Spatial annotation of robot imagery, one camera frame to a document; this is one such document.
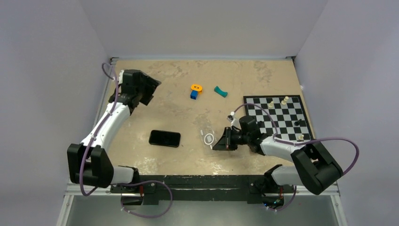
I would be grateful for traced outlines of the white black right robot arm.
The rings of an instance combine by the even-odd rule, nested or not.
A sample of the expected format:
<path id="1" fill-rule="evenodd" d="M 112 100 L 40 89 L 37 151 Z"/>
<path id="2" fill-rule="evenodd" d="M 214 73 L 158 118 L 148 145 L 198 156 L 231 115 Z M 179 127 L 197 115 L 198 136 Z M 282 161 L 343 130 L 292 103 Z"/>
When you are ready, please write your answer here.
<path id="1" fill-rule="evenodd" d="M 343 176 L 343 170 L 321 142 L 285 144 L 283 140 L 262 133 L 253 116 L 239 119 L 240 127 L 225 127 L 221 138 L 213 145 L 215 151 L 234 151 L 247 145 L 254 153 L 274 156 L 293 163 L 293 166 L 275 165 L 265 172 L 255 188 L 260 192 L 277 191 L 282 186 L 304 186 L 319 195 Z"/>

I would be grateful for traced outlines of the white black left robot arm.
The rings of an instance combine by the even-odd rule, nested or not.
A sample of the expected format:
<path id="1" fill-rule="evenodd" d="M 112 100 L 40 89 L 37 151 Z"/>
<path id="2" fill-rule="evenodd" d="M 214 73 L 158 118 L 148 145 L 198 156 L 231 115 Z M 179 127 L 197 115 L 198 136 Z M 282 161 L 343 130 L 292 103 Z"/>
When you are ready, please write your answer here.
<path id="1" fill-rule="evenodd" d="M 70 144 L 67 159 L 72 183 L 100 188 L 122 184 L 128 192 L 140 188 L 138 170 L 113 166 L 107 151 L 123 123 L 139 104 L 148 105 L 161 84 L 141 70 L 122 70 L 106 110 L 92 131 L 78 144 Z"/>

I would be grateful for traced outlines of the black phone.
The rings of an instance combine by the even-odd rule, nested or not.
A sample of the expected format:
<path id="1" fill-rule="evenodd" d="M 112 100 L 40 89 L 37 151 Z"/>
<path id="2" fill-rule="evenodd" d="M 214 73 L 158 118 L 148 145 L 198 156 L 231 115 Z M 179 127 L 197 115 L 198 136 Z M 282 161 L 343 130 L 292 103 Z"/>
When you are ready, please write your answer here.
<path id="1" fill-rule="evenodd" d="M 178 147 L 181 134 L 178 132 L 152 130 L 149 137 L 149 144 L 167 147 Z"/>

